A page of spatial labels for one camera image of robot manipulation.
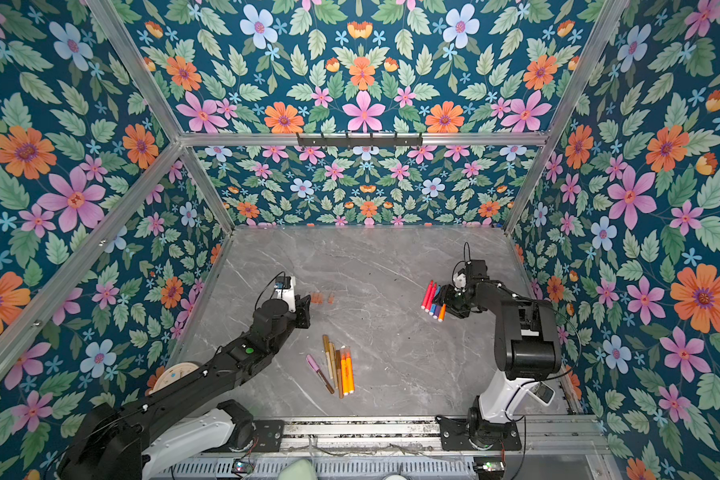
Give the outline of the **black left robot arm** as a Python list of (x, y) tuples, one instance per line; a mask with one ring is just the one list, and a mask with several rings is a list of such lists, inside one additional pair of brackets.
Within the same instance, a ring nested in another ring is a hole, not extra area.
[(269, 366), (293, 330), (310, 326), (309, 295), (295, 297), (295, 309), (269, 299), (254, 312), (248, 332), (225, 346), (198, 370), (119, 408), (96, 406), (86, 414), (65, 450), (61, 479), (141, 478), (146, 447), (160, 434), (213, 398), (231, 391)]

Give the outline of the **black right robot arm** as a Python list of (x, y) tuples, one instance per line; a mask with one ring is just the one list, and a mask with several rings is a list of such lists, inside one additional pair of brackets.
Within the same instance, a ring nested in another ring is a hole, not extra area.
[(555, 312), (547, 301), (522, 296), (498, 281), (480, 280), (461, 288), (447, 286), (445, 305), (465, 319), (471, 313), (494, 315), (496, 371), (469, 408), (463, 430), (456, 433), (477, 450), (517, 449), (517, 407), (527, 397), (548, 406), (555, 391), (548, 382), (560, 371), (562, 354), (556, 339)]

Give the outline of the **pink highlighter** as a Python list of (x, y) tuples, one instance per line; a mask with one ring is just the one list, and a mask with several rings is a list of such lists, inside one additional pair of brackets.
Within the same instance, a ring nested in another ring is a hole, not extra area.
[(430, 281), (427, 286), (422, 303), (421, 303), (421, 308), (425, 311), (428, 311), (431, 308), (431, 297), (432, 297), (432, 294), (434, 291), (434, 287), (435, 287), (435, 283), (433, 281)]
[(432, 314), (432, 312), (433, 312), (434, 299), (437, 295), (438, 288), (439, 288), (439, 286), (436, 282), (433, 282), (431, 287), (429, 288), (428, 296), (426, 299), (426, 304), (424, 305), (425, 310), (429, 314)]

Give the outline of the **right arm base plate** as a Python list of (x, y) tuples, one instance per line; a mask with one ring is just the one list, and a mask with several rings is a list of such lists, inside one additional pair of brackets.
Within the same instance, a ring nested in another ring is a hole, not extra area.
[(512, 422), (436, 416), (444, 451), (520, 451), (521, 435)]

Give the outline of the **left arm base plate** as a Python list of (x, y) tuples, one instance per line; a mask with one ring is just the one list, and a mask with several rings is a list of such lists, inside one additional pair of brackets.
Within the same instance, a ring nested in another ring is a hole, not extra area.
[(205, 453), (253, 453), (278, 452), (282, 443), (285, 422), (282, 420), (256, 419), (253, 414), (235, 400), (227, 400), (217, 408), (228, 414), (234, 428), (230, 437), (219, 446)]

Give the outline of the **blue highlighter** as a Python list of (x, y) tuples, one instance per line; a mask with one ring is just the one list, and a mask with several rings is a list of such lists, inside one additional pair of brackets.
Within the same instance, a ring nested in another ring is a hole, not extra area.
[(442, 286), (439, 285), (439, 286), (436, 288), (435, 293), (434, 293), (434, 295), (433, 295), (433, 297), (432, 297), (431, 308), (429, 309), (429, 313), (430, 313), (430, 315), (431, 315), (432, 317), (434, 317), (434, 318), (435, 318), (435, 309), (436, 309), (436, 307), (439, 305), (439, 297), (440, 297), (440, 292), (441, 292), (441, 290), (442, 290)]

